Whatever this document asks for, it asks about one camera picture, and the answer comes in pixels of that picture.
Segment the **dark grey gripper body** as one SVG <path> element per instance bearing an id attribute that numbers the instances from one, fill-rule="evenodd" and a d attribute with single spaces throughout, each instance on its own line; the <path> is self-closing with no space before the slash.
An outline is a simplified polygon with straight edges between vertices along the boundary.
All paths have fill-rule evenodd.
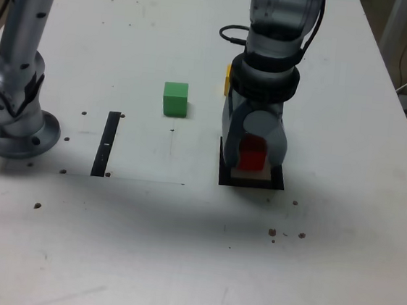
<path id="1" fill-rule="evenodd" d="M 279 104 L 265 104 L 259 101 L 248 100 L 247 98 L 241 96 L 234 88 L 231 88 L 227 94 L 227 111 L 229 114 L 232 114 L 238 107 L 242 104 L 247 104 L 252 110 L 261 110 L 268 111 L 269 113 L 274 114 L 277 119 L 283 119 L 283 103 Z"/>

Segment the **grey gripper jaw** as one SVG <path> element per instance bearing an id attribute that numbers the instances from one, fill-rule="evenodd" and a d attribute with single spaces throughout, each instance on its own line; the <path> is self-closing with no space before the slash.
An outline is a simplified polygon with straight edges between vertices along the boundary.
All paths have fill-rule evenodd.
<path id="1" fill-rule="evenodd" d="M 253 111 L 246 116 L 243 128 L 266 141 L 270 166 L 282 165 L 288 150 L 287 136 L 282 120 L 268 111 Z"/>

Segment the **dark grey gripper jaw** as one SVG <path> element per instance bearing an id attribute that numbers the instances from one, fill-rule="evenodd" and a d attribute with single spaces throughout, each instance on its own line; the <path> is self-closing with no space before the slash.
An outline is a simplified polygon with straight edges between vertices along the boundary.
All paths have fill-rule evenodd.
<path id="1" fill-rule="evenodd" d="M 233 168 L 239 160 L 239 144 L 244 136 L 244 119 L 248 105 L 246 100 L 226 99 L 222 113 L 222 146 L 225 166 Z"/>

